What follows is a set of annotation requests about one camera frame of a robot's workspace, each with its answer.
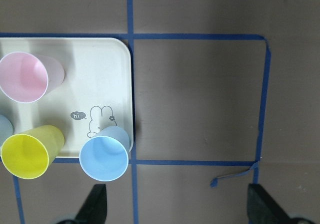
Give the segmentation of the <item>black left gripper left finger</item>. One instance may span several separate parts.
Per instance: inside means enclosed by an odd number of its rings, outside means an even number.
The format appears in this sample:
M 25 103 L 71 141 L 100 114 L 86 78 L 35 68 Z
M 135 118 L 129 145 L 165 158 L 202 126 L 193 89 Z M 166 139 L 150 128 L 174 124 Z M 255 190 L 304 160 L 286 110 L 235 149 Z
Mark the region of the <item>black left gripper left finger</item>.
M 102 224 L 107 219 L 107 191 L 105 184 L 95 184 L 73 219 L 65 219 L 58 222 L 63 223 L 87 223 Z

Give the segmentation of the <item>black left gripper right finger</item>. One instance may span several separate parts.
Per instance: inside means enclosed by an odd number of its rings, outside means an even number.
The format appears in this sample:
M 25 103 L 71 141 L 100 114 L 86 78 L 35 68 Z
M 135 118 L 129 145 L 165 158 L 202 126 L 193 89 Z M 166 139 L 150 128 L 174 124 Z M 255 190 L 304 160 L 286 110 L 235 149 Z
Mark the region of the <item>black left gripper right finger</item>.
M 249 184 L 246 211 L 250 223 L 314 223 L 303 217 L 290 217 L 260 184 Z

